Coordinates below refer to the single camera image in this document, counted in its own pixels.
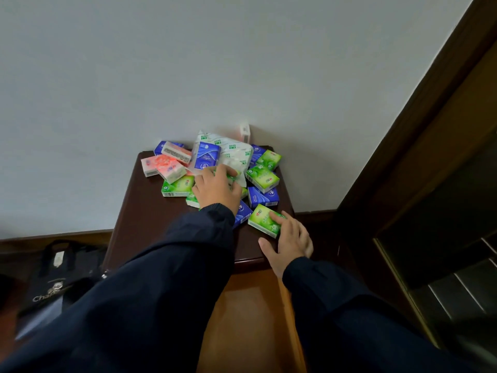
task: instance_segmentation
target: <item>table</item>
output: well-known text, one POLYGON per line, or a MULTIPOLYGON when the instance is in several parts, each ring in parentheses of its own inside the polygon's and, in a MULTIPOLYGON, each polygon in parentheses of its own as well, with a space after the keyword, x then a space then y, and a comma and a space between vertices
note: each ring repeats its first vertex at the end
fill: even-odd
MULTIPOLYGON (((184 197, 163 197, 160 189, 164 180, 160 175, 145 177, 140 160, 153 155, 153 151, 141 152, 136 159, 103 262, 104 269, 115 270, 151 244, 159 242, 169 224, 181 214, 198 212, 197 208, 186 205, 184 197)), ((276 187, 280 200, 278 205, 271 209, 279 213, 285 210, 293 216, 292 203, 281 170, 276 168, 275 172, 280 178, 276 187)), ((234 272, 269 268, 269 263, 260 250, 258 239, 267 238, 275 250, 277 240, 249 226, 246 221, 233 232, 236 245, 234 272)))

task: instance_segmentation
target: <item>black bag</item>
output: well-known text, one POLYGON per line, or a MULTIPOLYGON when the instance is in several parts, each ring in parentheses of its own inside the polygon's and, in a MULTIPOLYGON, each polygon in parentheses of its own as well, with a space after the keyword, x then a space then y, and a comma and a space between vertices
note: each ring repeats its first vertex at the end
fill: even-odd
POLYGON ((17 318, 16 340, 31 336, 53 321, 102 280, 106 246, 55 240, 35 264, 17 318))

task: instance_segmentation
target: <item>navy jacket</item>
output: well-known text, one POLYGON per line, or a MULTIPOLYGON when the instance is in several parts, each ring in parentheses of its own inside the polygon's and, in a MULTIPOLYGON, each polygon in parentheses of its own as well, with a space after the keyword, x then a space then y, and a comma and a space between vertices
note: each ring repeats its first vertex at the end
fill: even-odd
MULTIPOLYGON (((235 218, 214 204, 97 284, 12 354, 0 372, 195 371, 233 270, 235 218)), ((283 282, 313 371, 469 371, 332 263, 301 257, 283 282)))

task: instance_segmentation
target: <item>wall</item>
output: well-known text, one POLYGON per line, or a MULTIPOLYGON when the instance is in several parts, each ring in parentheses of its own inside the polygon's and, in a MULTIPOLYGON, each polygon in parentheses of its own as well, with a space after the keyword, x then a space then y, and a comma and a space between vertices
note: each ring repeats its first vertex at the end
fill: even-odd
POLYGON ((338 207, 471 0, 0 0, 0 239, 113 228, 136 154, 247 121, 338 207))

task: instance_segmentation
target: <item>blue tissue pack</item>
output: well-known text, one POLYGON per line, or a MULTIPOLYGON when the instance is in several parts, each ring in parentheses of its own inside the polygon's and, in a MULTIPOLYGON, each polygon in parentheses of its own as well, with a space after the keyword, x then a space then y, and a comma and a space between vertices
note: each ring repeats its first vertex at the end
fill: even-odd
MULTIPOLYGON (((157 147, 154 149, 154 155, 155 156, 158 156, 158 155, 161 155, 162 153, 162 148, 164 147, 164 144, 165 144, 165 141, 161 141, 157 147)), ((185 147, 185 144, 182 144, 182 143, 173 143, 171 141, 171 144, 174 144, 174 145, 178 145, 180 148, 184 148, 185 147)))
POLYGON ((253 154, 250 159, 251 166, 255 165, 255 162, 264 154, 267 149, 260 147, 259 145, 252 144, 253 154))
POLYGON ((221 147, 219 145, 200 142, 198 147, 195 168, 202 170, 208 166, 215 166, 219 157, 221 147))
POLYGON ((235 223, 233 225, 233 229, 239 226, 244 221, 248 220, 251 214, 252 210, 249 208, 249 206, 246 205, 242 200, 240 200, 238 212, 235 215, 235 223))
POLYGON ((278 201, 279 196, 278 192, 276 192, 276 188, 270 189, 266 193, 260 192, 255 187, 248 188, 248 203, 252 209, 257 207, 259 204, 262 204, 265 207, 278 205, 278 201))

